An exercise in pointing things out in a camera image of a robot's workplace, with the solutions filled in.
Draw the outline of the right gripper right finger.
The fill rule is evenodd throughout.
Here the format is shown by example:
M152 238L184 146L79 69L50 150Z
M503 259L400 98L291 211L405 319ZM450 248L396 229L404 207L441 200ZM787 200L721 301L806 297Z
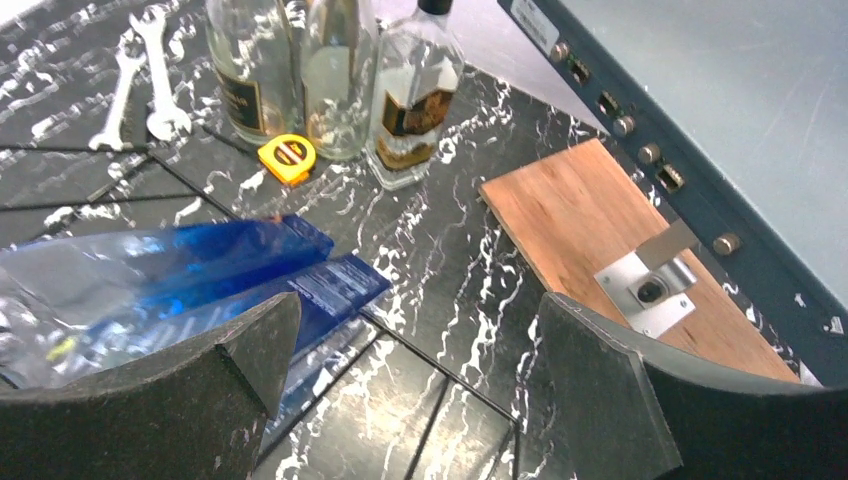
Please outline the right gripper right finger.
M581 479L843 479L847 392L729 368L560 293L538 309Z

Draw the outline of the black wire wine rack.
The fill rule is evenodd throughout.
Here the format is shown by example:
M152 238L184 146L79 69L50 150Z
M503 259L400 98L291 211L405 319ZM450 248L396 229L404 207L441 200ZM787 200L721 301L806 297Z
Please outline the black wire wine rack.
M521 428L389 323L441 326L486 282L464 224L397 221L326 257L293 216L208 226L156 301L161 351L59 390L1 387L5 479L514 479ZM259 251L269 244L277 261Z

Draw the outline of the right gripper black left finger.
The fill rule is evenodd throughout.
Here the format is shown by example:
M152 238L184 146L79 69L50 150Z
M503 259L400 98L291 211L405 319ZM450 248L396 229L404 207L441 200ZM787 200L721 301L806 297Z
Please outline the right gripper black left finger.
M225 324L58 389L1 395L5 479L249 479L276 417L301 303Z

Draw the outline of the blue square bottle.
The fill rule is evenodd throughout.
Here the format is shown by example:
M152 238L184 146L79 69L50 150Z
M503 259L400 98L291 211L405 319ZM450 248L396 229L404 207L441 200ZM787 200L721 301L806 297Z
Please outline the blue square bottle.
M305 269L286 285L300 295L301 324L278 415L265 426L261 454L327 388L365 328L359 312L381 297L391 281L359 257L346 254Z
M325 260L296 215L30 243L1 254L1 382L56 388L105 366L93 346Z

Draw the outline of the clear bottle with dark label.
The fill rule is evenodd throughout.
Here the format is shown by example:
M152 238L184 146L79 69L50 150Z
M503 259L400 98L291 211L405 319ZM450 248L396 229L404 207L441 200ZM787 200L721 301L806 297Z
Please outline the clear bottle with dark label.
M236 133L262 145L303 123L295 45L282 1L208 0L206 37Z

